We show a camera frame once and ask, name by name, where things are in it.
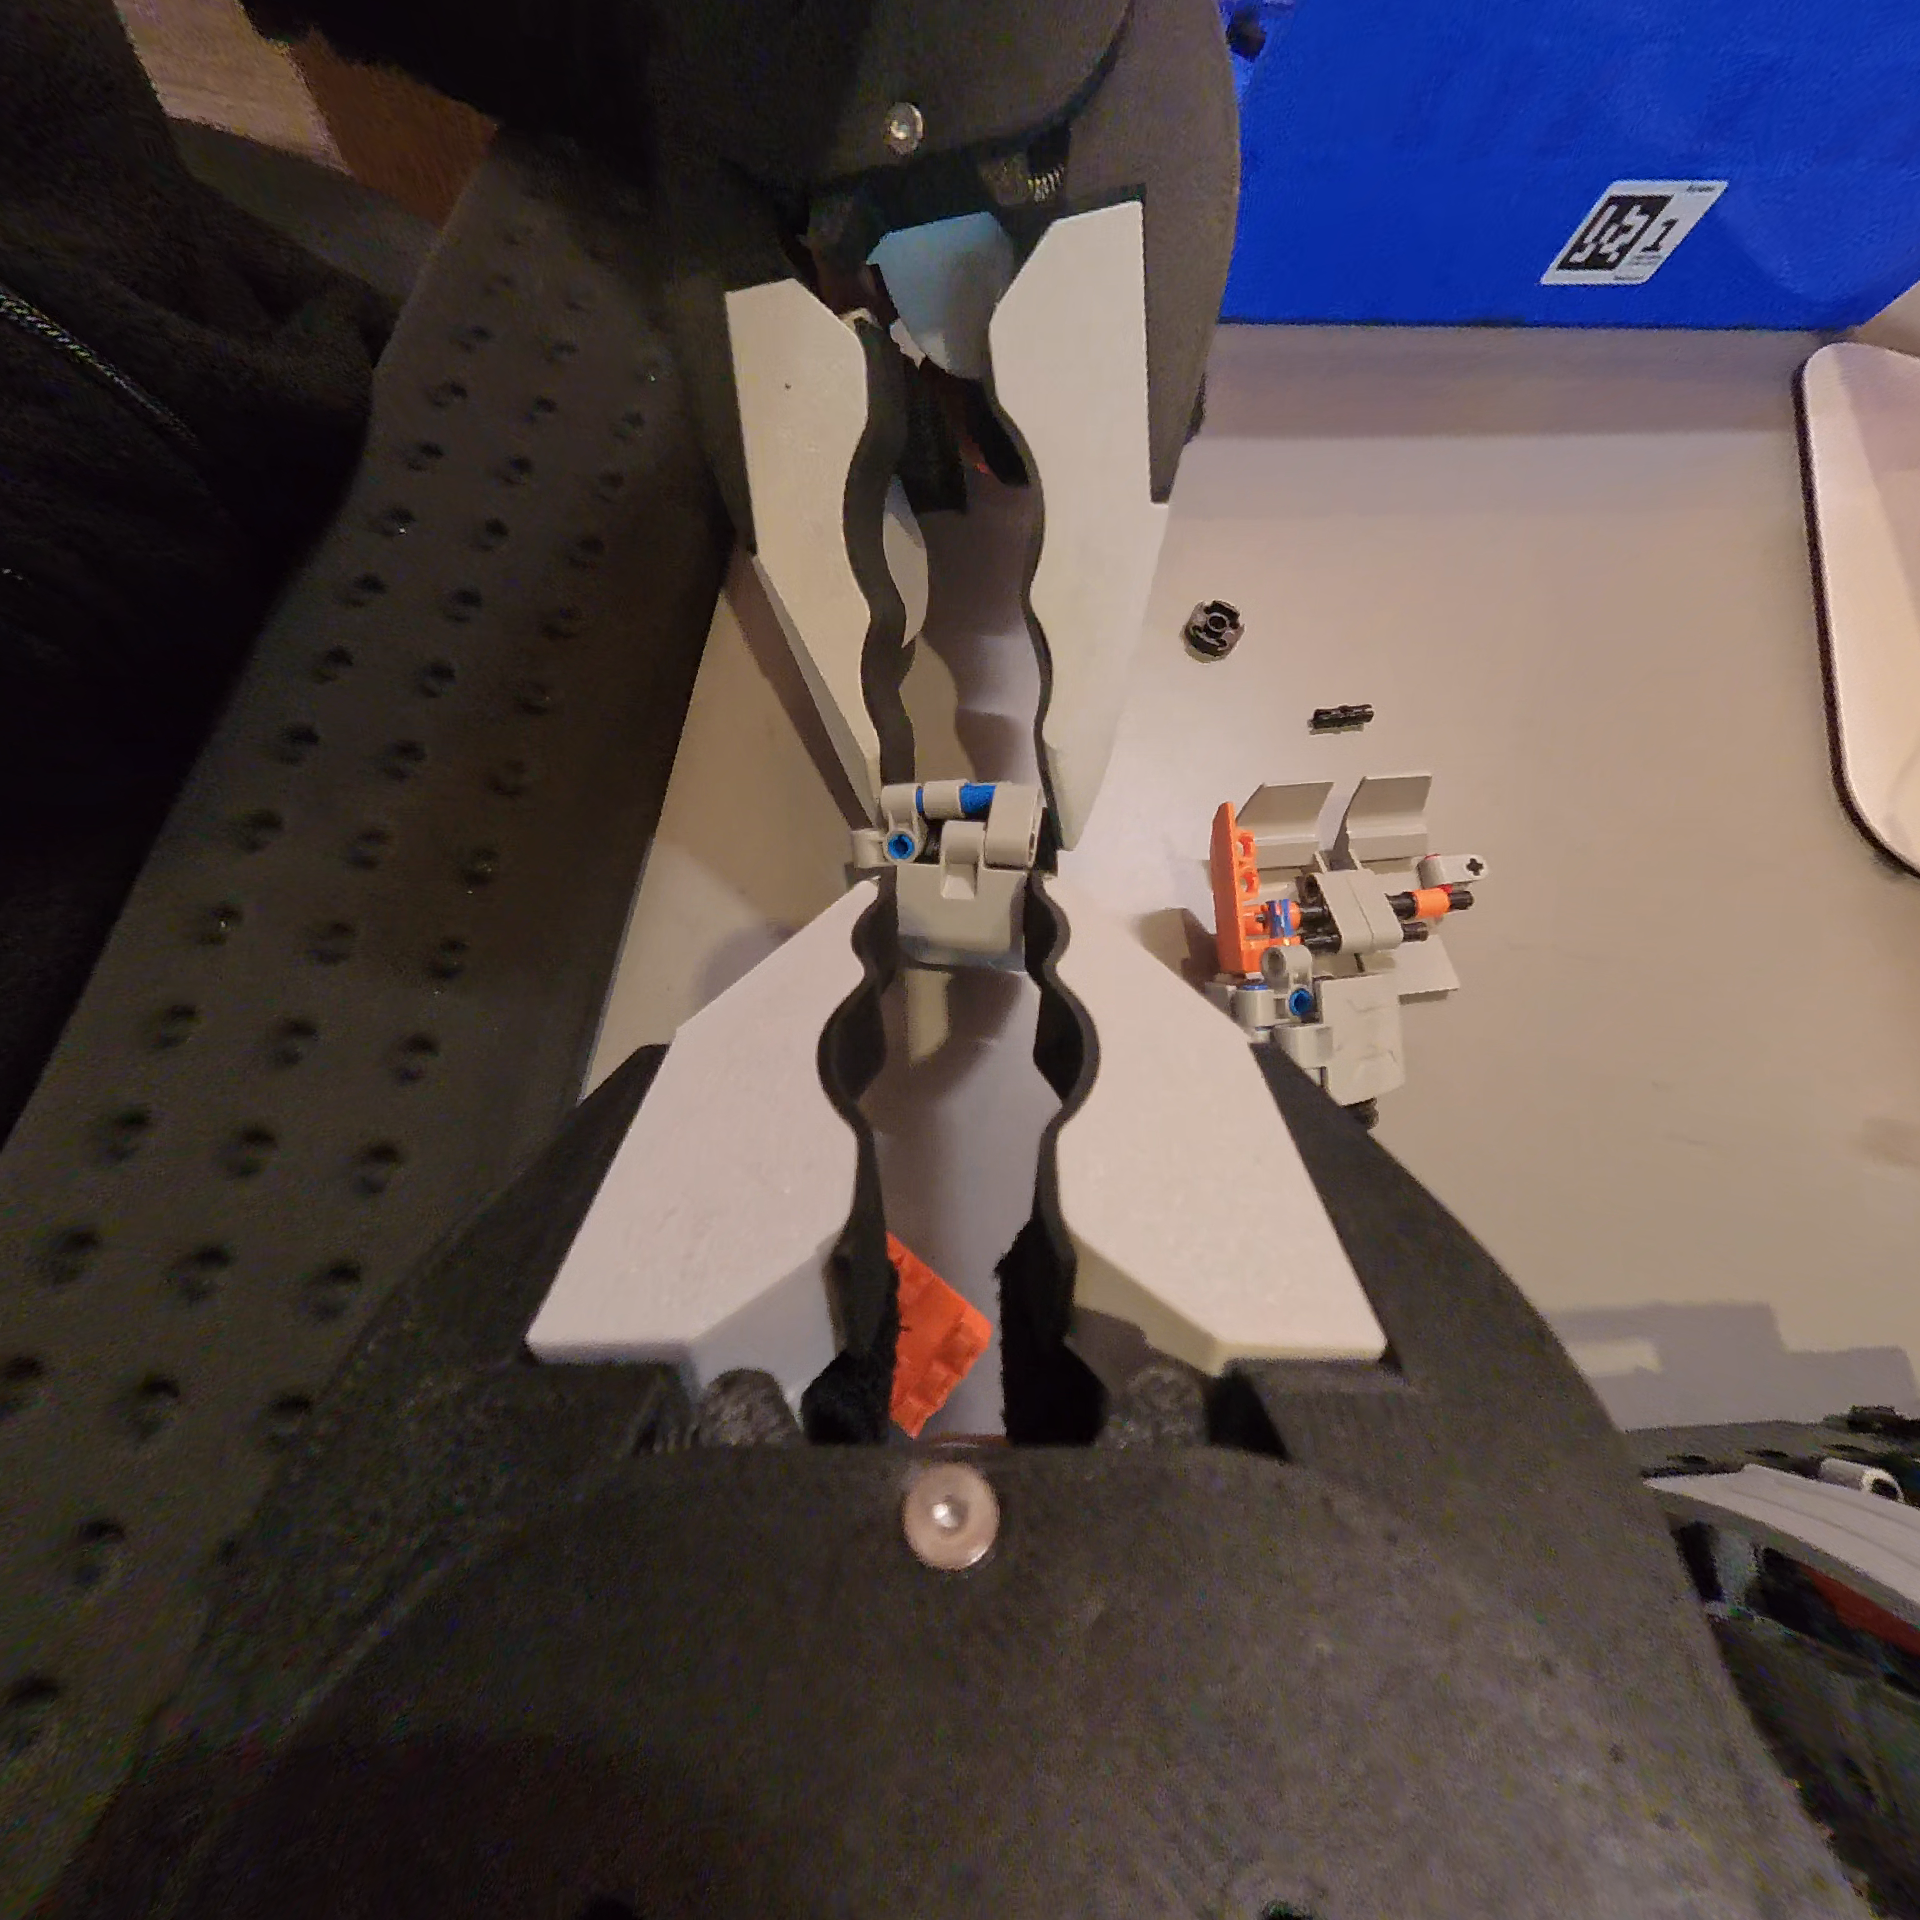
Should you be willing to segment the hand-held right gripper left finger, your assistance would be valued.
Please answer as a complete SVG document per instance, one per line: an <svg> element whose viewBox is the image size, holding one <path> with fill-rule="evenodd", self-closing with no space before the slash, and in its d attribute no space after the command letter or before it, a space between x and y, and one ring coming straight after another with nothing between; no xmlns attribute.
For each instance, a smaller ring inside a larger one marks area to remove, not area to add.
<svg viewBox="0 0 1920 1920"><path fill-rule="evenodd" d="M828 1363L894 1297L873 1128L896 894L860 879L682 1022L527 1327L549 1362Z"/></svg>

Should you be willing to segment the black perforated pad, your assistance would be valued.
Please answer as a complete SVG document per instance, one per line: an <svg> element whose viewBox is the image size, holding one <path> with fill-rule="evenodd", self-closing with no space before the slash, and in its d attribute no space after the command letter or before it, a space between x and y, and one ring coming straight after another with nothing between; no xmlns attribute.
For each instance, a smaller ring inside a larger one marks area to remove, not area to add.
<svg viewBox="0 0 1920 1920"><path fill-rule="evenodd" d="M368 1314L585 1086L732 531L637 195L500 138L5 1150L5 1914Z"/></svg>

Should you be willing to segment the blue plastic bin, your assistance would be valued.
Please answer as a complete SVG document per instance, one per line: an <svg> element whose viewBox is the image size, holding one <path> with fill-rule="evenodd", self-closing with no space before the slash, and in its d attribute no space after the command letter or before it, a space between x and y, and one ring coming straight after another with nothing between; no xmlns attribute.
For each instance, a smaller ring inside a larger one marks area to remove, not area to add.
<svg viewBox="0 0 1920 1920"><path fill-rule="evenodd" d="M1916 286L1916 1L1258 16L1224 322L1841 331Z"/></svg>

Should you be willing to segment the silver monitor stand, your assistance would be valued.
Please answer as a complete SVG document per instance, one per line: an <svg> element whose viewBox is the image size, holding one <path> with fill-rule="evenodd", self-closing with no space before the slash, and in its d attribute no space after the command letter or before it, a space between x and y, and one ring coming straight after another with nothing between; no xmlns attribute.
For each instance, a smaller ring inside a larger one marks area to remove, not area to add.
<svg viewBox="0 0 1920 1920"><path fill-rule="evenodd" d="M1918 872L1918 360L1826 343L1794 383L1832 778Z"/></svg>

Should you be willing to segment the grey orange toy brick assembly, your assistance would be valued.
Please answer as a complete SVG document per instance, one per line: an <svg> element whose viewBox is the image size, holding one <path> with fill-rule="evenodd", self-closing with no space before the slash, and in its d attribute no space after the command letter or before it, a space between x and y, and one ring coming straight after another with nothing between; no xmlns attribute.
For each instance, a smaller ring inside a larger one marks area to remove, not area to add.
<svg viewBox="0 0 1920 1920"><path fill-rule="evenodd" d="M1288 1019L1306 990L1384 975L1400 997L1456 990L1437 928L1474 906L1480 854L1433 849L1433 774L1262 783L1220 801L1206 867L1216 978L1266 986Z"/></svg>

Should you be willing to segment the wooden cabinet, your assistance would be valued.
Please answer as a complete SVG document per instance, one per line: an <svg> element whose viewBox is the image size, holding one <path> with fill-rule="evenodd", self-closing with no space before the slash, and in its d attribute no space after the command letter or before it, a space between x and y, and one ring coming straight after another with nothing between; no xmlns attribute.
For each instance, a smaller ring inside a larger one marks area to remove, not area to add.
<svg viewBox="0 0 1920 1920"><path fill-rule="evenodd" d="M237 1L119 1L169 119L239 135L353 177L444 223L493 126L393 70L351 63L325 39L280 42Z"/></svg>

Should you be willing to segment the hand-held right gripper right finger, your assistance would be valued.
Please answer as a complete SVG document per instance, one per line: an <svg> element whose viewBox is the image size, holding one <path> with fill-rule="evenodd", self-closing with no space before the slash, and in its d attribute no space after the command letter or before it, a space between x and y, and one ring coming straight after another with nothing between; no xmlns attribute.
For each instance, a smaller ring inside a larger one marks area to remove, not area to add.
<svg viewBox="0 0 1920 1920"><path fill-rule="evenodd" d="M1044 979L1078 1040L1044 1218L1068 1326L1222 1373L1242 1359L1375 1362L1384 1331L1252 1046L1089 895L1038 877Z"/></svg>

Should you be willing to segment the grey orange toy tracked vehicle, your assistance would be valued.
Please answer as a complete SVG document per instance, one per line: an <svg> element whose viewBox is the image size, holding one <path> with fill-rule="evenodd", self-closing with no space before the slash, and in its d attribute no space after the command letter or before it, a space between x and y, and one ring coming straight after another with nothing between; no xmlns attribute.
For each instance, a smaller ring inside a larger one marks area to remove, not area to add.
<svg viewBox="0 0 1920 1920"><path fill-rule="evenodd" d="M1746 1707L1836 1809L1916 1848L1916 1416L1624 1440Z"/></svg>

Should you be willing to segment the orange translucent toy brick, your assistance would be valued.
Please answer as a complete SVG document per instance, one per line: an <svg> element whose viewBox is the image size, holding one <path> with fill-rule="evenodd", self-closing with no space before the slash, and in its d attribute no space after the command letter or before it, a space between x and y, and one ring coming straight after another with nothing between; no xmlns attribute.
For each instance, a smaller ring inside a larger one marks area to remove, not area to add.
<svg viewBox="0 0 1920 1920"><path fill-rule="evenodd" d="M890 1231L887 1257L898 1306L890 1419L901 1433L920 1437L989 1347L991 1320Z"/></svg>

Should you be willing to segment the person's black jacket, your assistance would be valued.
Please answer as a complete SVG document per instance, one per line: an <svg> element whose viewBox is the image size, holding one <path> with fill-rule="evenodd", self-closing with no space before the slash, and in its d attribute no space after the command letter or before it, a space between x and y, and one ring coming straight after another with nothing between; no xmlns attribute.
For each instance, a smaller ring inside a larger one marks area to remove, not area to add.
<svg viewBox="0 0 1920 1920"><path fill-rule="evenodd" d="M394 305L198 179L111 5L1 5L1 1123L288 574Z"/></svg>

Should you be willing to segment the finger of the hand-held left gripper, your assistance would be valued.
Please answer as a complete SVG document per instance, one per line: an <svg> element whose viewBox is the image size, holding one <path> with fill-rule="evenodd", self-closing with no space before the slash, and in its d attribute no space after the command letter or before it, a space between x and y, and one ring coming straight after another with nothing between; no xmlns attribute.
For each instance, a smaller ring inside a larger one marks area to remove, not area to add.
<svg viewBox="0 0 1920 1920"><path fill-rule="evenodd" d="M922 539L898 481L908 363L873 313L798 279L727 295L754 566L828 738L882 830L917 769L903 681L922 627Z"/></svg>
<svg viewBox="0 0 1920 1920"><path fill-rule="evenodd" d="M1168 523L1150 466L1142 225L1133 199L1054 221L989 320L991 399L1039 491L1023 606L1062 848L1110 768Z"/></svg>

